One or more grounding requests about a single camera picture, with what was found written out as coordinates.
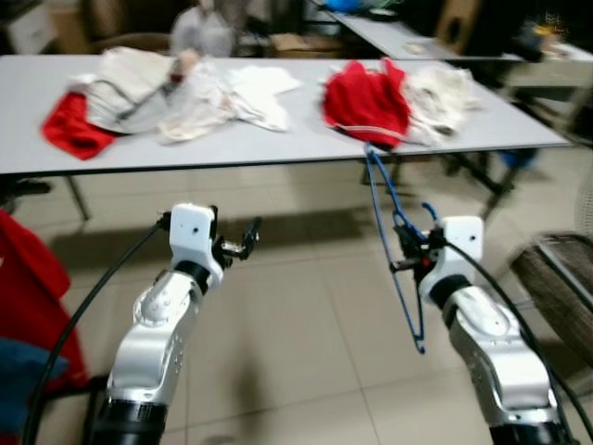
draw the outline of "black cord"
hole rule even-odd
[[[555,385],[556,383],[558,383],[560,385],[562,390],[568,396],[568,399],[571,401],[574,408],[576,409],[576,412],[578,413],[578,416],[580,417],[581,422],[583,422],[583,426],[585,426],[585,430],[587,431],[588,436],[590,437],[591,440],[593,440],[593,426],[591,425],[591,421],[589,420],[587,413],[585,412],[585,409],[583,408],[583,405],[578,400],[578,397],[576,396],[574,391],[572,389],[570,389],[570,387],[566,384],[566,382],[559,376],[559,374],[554,370],[554,368],[548,363],[548,361],[546,360],[546,358],[544,357],[544,355],[542,353],[541,346],[539,344],[539,340],[537,340],[533,331],[531,330],[531,328],[529,327],[529,325],[527,324],[527,322],[525,321],[525,319],[523,318],[523,316],[521,315],[519,310],[515,307],[512,300],[507,295],[507,293],[497,283],[497,280],[484,267],[482,267],[482,265],[479,262],[474,260],[464,250],[455,246],[454,244],[450,243],[447,240],[445,240],[445,245],[452,248],[457,253],[459,253],[465,260],[467,260],[475,268],[476,271],[478,271],[486,279],[486,281],[500,295],[500,298],[504,301],[504,303],[507,305],[507,307],[512,312],[512,314],[517,318],[517,321],[519,322],[519,325],[521,326],[521,330],[523,332],[525,341],[534,350],[534,352],[537,354],[539,359],[544,363],[544,366],[546,367],[549,375],[551,376],[550,384],[552,386],[552,390],[554,391],[554,394],[556,395],[556,397],[558,399],[557,400],[558,413],[560,415],[561,422],[564,424],[566,432],[570,436],[569,439],[574,439],[574,438],[573,438],[571,429],[568,426],[568,421],[566,420],[564,410],[562,409],[561,401],[557,395],[558,390],[556,389],[556,385]]]
[[[54,369],[54,365],[56,364],[56,360],[59,356],[59,353],[68,340],[69,335],[74,330],[76,323],[81,319],[82,315],[86,312],[88,307],[91,305],[97,294],[101,291],[101,289],[107,284],[109,279],[118,271],[118,269],[126,262],[135,252],[138,250],[148,239],[152,237],[161,227],[165,227],[169,229],[170,214],[166,213],[155,225],[153,225],[148,232],[139,239],[131,248],[128,249],[126,253],[124,253],[118,262],[109,268],[107,272],[101,277],[101,279],[97,282],[93,290],[86,296],[84,301],[78,307],[76,312],[70,317],[68,324],[62,331],[59,336],[59,339],[56,342],[56,345],[52,348],[49,357],[47,358],[47,362],[45,362],[44,372],[35,387],[35,390],[32,395],[32,404],[31,410],[29,411],[29,415],[27,417],[27,423],[25,424],[25,429],[23,430],[22,436],[22,445],[34,445],[35,438],[37,436],[37,426],[39,425],[41,419],[41,410],[42,410],[42,400],[44,396],[44,389],[45,385],[47,385],[49,381],[49,376]]]

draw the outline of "floor tile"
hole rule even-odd
[[[90,291],[90,287],[71,289],[62,299],[66,310],[74,313]],[[127,311],[126,317],[117,317],[117,297],[116,285],[105,286],[78,323],[79,340],[89,375],[105,375],[111,371],[115,351],[107,352],[110,330],[114,324],[124,323],[124,318],[128,325],[132,323],[132,308]]]
[[[56,253],[73,286],[92,286],[123,253],[146,234],[186,192],[124,197],[95,197],[89,222],[70,222],[37,233]],[[152,280],[170,264],[166,233],[157,233],[112,278],[113,282]]]
[[[22,197],[17,201],[13,216],[25,227],[38,233],[56,230],[66,224],[81,223],[76,204],[69,198],[31,199]]]
[[[440,312],[431,306],[424,305],[427,352],[417,352],[383,254],[327,259],[322,271],[364,387],[463,366]],[[400,282],[417,320],[410,276]]]
[[[359,391],[253,413],[188,431],[188,445],[378,445]]]
[[[274,211],[267,187],[192,191],[189,199],[197,206],[217,206],[222,222],[238,219],[251,221],[256,216],[273,214]]]
[[[491,443],[465,369],[364,392],[382,444]]]
[[[89,197],[150,195],[187,192],[188,172],[137,172],[79,176],[82,192]]]
[[[359,387],[315,261],[230,270],[186,350],[190,425]]]
[[[585,396],[582,397],[580,400],[581,404],[583,405],[583,409],[586,413],[588,413],[589,417],[591,413],[593,413],[593,396]],[[581,445],[593,445],[593,441],[587,435],[587,431],[583,426],[578,414],[576,413],[576,409],[573,405],[566,401],[563,404],[564,411],[566,412],[566,418],[568,419],[568,423],[570,425],[571,430],[573,431],[574,438],[581,442]]]
[[[87,402],[78,396],[47,403],[36,445],[80,445]]]
[[[243,189],[265,185],[330,183],[355,180],[360,175],[357,162],[320,162],[210,169],[189,172],[190,190]]]
[[[165,433],[162,439],[160,440],[159,445],[186,445],[186,443],[186,432],[185,430],[183,430]]]
[[[354,181],[295,184],[274,187],[271,197],[279,213],[305,225],[319,258],[381,247],[367,186]]]
[[[516,229],[527,237],[548,231],[574,230],[576,228],[574,198],[547,203],[518,203],[509,211],[508,218]]]
[[[510,261],[526,246],[528,237],[514,227],[486,228],[484,252],[480,264],[495,277],[508,270]],[[486,281],[475,271],[475,283],[482,285]]]

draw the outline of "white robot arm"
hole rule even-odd
[[[418,290],[425,301],[441,309],[451,344],[467,364],[494,442],[577,443],[563,431],[548,371],[525,343],[515,316],[472,285],[474,267],[467,260],[438,243],[439,238],[446,239],[480,261],[482,221],[444,218],[431,237],[437,245],[435,261],[425,271],[417,271],[423,276]]]
[[[216,208],[173,208],[171,268],[134,304],[133,326],[120,343],[91,444],[159,444],[202,298],[222,282],[233,258],[249,257],[260,225],[257,218],[236,245],[217,236]]]

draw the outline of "white table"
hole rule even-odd
[[[200,139],[177,146],[162,146],[154,134],[120,138],[105,152],[82,161],[44,140],[40,127],[65,93],[69,76],[93,72],[98,57],[31,56],[0,58],[0,175],[13,177],[75,176],[105,172],[149,172],[175,169],[287,164],[362,159],[362,142],[327,128],[321,118],[320,79],[338,60],[220,59],[221,71],[247,64],[283,67],[303,86],[279,96],[290,115],[291,130],[274,133],[232,122]],[[378,61],[369,61],[377,66]],[[414,72],[429,63],[402,61]],[[476,85],[483,104],[462,132],[440,147],[402,144],[400,156],[467,153],[512,148],[546,148],[569,144],[544,125]]]

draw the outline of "red cloth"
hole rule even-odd
[[[78,93],[60,99],[42,132],[53,145],[82,160],[95,157],[116,138],[86,121],[86,97]]]
[[[35,234],[0,210],[0,337],[51,350],[69,321],[59,300],[70,279]],[[47,390],[88,382],[82,351],[73,332],[60,352],[69,366]]]
[[[0,445],[19,445],[20,438],[16,436],[0,436]]]
[[[406,73],[387,58],[384,72],[354,60],[326,85],[323,119],[365,142],[397,146],[410,126],[410,107],[401,94]]]

